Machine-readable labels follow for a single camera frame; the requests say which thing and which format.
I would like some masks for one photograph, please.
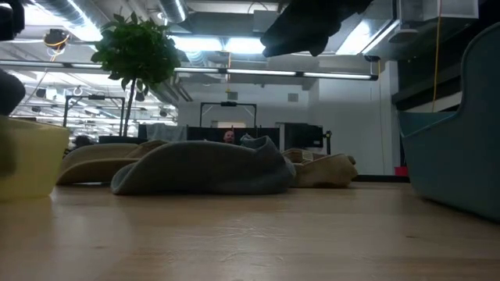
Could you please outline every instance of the tree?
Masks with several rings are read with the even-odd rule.
[[[133,12],[128,19],[114,15],[114,20],[102,28],[102,39],[95,44],[92,62],[111,72],[109,79],[122,80],[124,91],[131,82],[130,97],[123,135],[127,135],[130,109],[137,88],[138,100],[144,100],[149,90],[169,79],[180,66],[175,42],[168,37],[168,26],[159,26],[152,19],[143,20]]]

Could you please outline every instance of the tan fabric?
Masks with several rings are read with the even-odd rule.
[[[307,160],[311,155],[314,160]],[[314,187],[324,184],[347,187],[352,179],[358,176],[358,171],[354,167],[355,159],[349,155],[321,155],[291,149],[285,151],[283,156],[294,163],[297,172],[294,187]]]
[[[166,144],[95,144],[71,151],[62,161],[57,184],[110,182],[118,170]]]

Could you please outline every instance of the yellow plastic bowl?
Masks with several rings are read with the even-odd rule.
[[[49,195],[70,132],[0,116],[0,201]]]

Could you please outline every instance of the red object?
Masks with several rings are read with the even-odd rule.
[[[408,176],[408,167],[394,167],[396,176]]]

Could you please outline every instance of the wooden table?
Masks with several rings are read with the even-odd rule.
[[[407,185],[268,197],[58,188],[0,204],[0,280],[498,280],[500,226]]]

